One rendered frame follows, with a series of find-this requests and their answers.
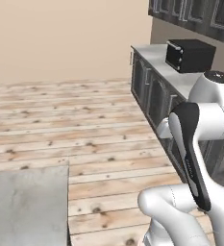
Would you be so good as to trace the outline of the dark grey base cupboard run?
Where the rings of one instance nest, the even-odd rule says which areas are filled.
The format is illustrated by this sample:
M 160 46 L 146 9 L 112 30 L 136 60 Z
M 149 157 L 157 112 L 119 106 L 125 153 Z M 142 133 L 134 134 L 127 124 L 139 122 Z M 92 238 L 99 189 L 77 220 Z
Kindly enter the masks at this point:
M 199 73 L 180 74 L 165 62 L 166 44 L 133 46 L 131 91 L 153 131 L 185 101 Z M 208 172 L 224 185 L 224 140 L 200 141 Z

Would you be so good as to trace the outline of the black toaster oven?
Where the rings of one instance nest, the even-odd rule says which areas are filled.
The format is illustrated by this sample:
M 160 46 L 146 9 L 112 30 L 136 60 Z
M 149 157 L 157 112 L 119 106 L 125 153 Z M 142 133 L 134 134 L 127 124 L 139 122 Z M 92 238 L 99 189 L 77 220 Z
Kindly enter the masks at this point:
M 169 39 L 165 62 L 179 73 L 198 73 L 212 69 L 216 47 L 199 39 Z

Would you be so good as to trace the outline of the dark grey wall cupboard run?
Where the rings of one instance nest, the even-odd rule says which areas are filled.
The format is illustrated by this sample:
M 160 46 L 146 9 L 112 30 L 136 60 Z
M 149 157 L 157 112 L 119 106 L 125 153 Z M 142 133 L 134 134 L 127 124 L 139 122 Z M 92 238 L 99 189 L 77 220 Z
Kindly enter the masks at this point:
M 149 0 L 148 14 L 224 42 L 224 0 Z

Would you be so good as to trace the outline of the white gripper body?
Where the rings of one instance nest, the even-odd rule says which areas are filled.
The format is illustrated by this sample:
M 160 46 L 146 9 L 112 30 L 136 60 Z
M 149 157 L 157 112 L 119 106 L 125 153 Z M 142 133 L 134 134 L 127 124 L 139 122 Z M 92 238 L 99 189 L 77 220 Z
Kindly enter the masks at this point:
M 164 118 L 159 126 L 157 127 L 157 134 L 159 138 L 166 139 L 166 138 L 172 138 L 173 135 L 170 132 L 169 124 L 168 124 L 168 118 Z

